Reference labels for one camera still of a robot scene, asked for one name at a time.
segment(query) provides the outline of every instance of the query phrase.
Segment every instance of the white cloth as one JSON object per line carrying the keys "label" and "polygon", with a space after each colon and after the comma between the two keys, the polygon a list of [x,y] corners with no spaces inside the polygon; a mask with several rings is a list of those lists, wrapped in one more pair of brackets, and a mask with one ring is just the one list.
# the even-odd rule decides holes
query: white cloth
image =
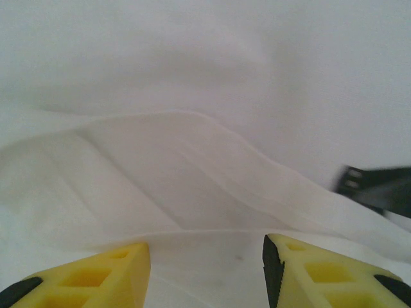
{"label": "white cloth", "polygon": [[9,1],[0,40],[0,287],[145,240],[147,307],[267,307],[267,232],[411,283],[321,187],[410,163],[409,2]]}

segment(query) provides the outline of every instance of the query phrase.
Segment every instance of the white sheet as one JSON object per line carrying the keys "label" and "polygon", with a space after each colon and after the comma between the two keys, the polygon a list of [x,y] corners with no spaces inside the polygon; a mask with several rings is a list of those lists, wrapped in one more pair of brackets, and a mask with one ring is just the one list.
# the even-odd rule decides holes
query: white sheet
{"label": "white sheet", "polygon": [[321,187],[343,164],[410,163],[410,17],[382,0],[1,3],[0,287],[147,240],[147,307],[267,307],[263,235],[290,230],[410,283],[409,232]]}

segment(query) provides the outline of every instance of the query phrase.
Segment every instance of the black plastic part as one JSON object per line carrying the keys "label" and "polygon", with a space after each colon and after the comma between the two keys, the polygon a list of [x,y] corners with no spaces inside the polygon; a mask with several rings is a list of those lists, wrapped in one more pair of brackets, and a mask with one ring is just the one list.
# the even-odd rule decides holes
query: black plastic part
{"label": "black plastic part", "polygon": [[411,167],[346,167],[334,191],[380,214],[388,210],[411,218]]}
{"label": "black plastic part", "polygon": [[0,292],[0,308],[10,308],[43,282],[40,277],[31,277],[12,284]]}
{"label": "black plastic part", "polygon": [[280,297],[285,263],[281,263],[277,246],[266,235],[263,246],[265,284],[270,308],[276,308]]}
{"label": "black plastic part", "polygon": [[411,287],[408,284],[384,275],[375,275],[374,277],[392,294],[411,307]]}

